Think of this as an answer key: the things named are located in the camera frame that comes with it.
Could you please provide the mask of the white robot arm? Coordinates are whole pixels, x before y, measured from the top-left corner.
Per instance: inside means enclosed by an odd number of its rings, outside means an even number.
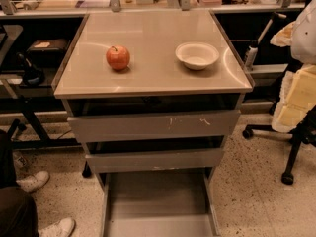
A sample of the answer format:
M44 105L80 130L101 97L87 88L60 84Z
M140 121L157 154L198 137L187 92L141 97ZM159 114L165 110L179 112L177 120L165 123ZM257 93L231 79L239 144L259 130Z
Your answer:
M294 59L276 84L272 129L288 133L316 106L316 0L291 24L290 54Z

